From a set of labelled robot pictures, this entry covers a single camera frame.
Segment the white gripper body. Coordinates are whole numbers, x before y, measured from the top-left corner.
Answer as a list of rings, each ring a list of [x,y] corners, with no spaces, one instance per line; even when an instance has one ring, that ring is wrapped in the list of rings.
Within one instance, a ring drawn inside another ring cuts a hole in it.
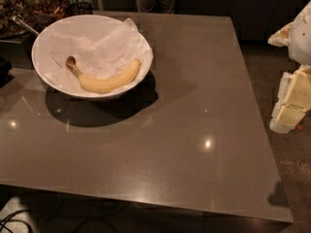
[[[303,65],[311,64],[311,1],[295,19],[267,40],[269,45],[287,47],[289,58]]]

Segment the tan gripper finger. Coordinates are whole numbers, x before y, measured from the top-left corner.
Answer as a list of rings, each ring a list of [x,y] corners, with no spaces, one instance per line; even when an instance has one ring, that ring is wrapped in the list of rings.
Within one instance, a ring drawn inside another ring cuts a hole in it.
[[[310,110],[311,66],[301,65],[292,74],[283,74],[269,127],[276,133],[287,134]]]

